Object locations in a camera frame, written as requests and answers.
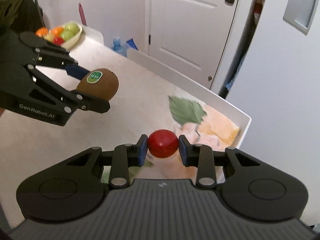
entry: kiwi sticker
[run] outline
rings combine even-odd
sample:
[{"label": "kiwi sticker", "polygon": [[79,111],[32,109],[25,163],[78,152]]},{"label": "kiwi sticker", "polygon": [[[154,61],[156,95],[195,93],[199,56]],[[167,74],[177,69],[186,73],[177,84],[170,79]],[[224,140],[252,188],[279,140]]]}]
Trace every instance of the kiwi sticker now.
[{"label": "kiwi sticker", "polygon": [[101,71],[93,71],[87,77],[87,82],[90,83],[90,84],[97,83],[101,77],[102,77],[102,72]]}]

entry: bowl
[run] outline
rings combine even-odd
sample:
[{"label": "bowl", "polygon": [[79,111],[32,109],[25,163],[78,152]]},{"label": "bowl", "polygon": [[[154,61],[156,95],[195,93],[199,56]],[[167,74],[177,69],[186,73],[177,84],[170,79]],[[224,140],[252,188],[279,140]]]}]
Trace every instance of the bowl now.
[{"label": "bowl", "polygon": [[73,36],[71,39],[69,39],[69,40],[65,41],[64,43],[62,43],[61,47],[70,50],[79,41],[83,29],[82,29],[82,25],[81,24],[78,24],[78,23],[76,23],[76,24],[79,26],[78,33],[75,36]]}]

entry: red tomato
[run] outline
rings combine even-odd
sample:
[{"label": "red tomato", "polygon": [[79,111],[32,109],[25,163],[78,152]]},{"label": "red tomato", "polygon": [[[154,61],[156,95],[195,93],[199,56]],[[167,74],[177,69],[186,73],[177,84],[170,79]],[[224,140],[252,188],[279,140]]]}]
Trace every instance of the red tomato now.
[{"label": "red tomato", "polygon": [[157,158],[167,158],[173,155],[179,147],[177,136],[169,130],[157,130],[148,138],[148,149]]},{"label": "red tomato", "polygon": [[60,46],[62,43],[64,43],[64,39],[61,37],[55,37],[53,39],[53,43]]}]

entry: blue bottle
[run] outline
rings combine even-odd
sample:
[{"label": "blue bottle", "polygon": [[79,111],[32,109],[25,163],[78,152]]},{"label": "blue bottle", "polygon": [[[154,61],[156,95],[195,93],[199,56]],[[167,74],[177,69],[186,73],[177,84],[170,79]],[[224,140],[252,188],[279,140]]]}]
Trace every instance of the blue bottle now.
[{"label": "blue bottle", "polygon": [[121,41],[119,37],[113,38],[113,48],[115,52],[121,54],[124,57],[127,57],[127,49],[124,46],[121,46]]}]

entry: green apple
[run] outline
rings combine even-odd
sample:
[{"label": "green apple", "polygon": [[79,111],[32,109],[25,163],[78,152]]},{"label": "green apple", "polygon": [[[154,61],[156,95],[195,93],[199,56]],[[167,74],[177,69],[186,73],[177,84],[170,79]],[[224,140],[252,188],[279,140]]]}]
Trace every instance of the green apple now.
[{"label": "green apple", "polygon": [[43,38],[47,41],[53,42],[53,39],[55,38],[55,36],[51,33],[47,33],[47,34],[43,35]]},{"label": "green apple", "polygon": [[79,32],[79,26],[76,23],[68,23],[64,26],[65,30],[72,31],[74,35],[76,35]]},{"label": "green apple", "polygon": [[73,32],[70,30],[64,29],[62,33],[60,33],[60,37],[64,39],[64,41],[70,40],[74,36]]}]

